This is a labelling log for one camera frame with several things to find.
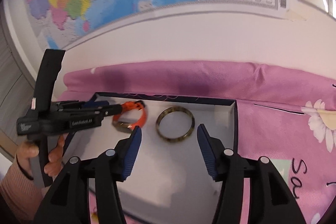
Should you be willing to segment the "pink knit sleeve forearm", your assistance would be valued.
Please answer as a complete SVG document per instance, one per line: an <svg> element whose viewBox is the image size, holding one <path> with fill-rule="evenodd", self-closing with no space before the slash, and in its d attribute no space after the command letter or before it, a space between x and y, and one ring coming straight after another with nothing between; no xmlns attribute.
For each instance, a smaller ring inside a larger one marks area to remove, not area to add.
<svg viewBox="0 0 336 224"><path fill-rule="evenodd" d="M31 223L44 197L15 160L1 180L1 223Z"/></svg>

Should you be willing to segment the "person's left hand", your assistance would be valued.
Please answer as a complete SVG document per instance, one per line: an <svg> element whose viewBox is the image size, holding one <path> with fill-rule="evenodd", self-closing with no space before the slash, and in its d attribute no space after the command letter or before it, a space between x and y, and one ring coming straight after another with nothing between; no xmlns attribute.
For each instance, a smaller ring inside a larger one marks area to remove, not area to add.
<svg viewBox="0 0 336 224"><path fill-rule="evenodd" d="M44 167L44 172L49 177L57 176L62 169L64 145L64 136L60 135L58 138L57 146L49 152L49 163L47 163ZM17 150L16 159L19 165L19 169L29 180L34 179L31 170L30 159L38 156L38 154L38 146L31 141L23 142Z"/></svg>

